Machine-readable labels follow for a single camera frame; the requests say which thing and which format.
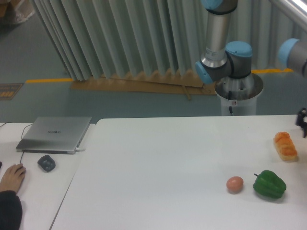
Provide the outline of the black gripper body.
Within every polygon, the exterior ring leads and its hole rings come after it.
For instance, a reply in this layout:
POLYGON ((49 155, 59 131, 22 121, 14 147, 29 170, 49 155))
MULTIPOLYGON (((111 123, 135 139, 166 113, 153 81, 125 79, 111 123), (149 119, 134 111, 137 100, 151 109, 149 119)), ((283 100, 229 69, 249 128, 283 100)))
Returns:
POLYGON ((299 127, 306 127, 307 126, 307 122, 304 120, 305 117, 307 116, 307 109, 306 108, 302 108, 298 113, 297 113, 297 117, 296 117, 296 122, 295 124, 299 127))

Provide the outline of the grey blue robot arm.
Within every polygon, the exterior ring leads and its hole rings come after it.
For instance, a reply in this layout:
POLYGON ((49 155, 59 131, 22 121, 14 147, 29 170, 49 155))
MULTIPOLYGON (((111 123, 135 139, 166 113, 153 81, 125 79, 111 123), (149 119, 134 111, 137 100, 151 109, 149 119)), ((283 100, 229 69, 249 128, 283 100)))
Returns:
MULTIPOLYGON (((270 0, 286 16, 307 32, 307 3, 302 0, 270 0)), ((231 13, 237 0, 201 0, 208 14, 206 49, 195 63, 199 78, 205 84, 215 83, 221 100, 221 114, 255 115, 257 97, 263 81, 251 73, 252 48, 242 41, 226 43, 231 13)), ((280 63, 307 78, 307 42, 291 38, 279 48, 280 63)))

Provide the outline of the black sleeved forearm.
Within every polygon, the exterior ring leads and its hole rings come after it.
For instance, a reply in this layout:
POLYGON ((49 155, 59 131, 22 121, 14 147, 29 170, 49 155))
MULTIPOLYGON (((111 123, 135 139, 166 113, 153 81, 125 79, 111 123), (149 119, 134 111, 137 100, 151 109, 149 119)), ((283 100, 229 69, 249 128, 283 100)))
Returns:
POLYGON ((0 193, 0 229, 18 230, 23 210, 19 196, 14 191, 0 193))

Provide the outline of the person's hand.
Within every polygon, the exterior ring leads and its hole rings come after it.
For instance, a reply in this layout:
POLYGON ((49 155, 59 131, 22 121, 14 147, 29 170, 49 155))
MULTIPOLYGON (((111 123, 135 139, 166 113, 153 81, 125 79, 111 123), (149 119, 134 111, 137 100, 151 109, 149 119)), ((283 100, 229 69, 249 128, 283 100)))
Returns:
POLYGON ((18 170, 21 168, 23 164, 15 164, 9 167, 6 172, 4 173, 1 181, 0 181, 0 191, 13 191, 15 193, 18 193, 22 182, 24 180, 19 178, 18 170))

